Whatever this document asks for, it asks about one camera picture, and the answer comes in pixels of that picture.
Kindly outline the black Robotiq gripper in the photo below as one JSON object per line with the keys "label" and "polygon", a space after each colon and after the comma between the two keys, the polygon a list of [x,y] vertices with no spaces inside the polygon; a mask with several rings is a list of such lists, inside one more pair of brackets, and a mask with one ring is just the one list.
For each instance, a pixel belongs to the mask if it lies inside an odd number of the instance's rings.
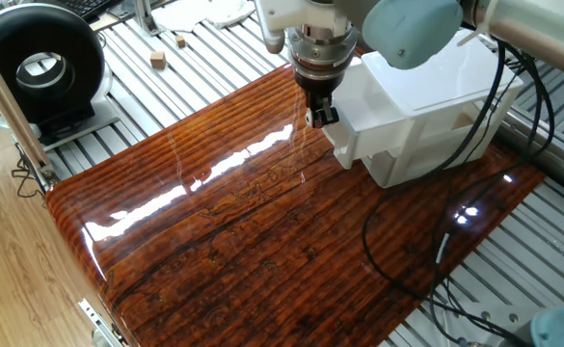
{"label": "black Robotiq gripper", "polygon": [[294,79],[299,87],[307,93],[307,123],[313,128],[321,128],[338,122],[336,107],[332,105],[332,100],[327,95],[332,93],[341,83],[344,70],[305,70],[294,67]]}

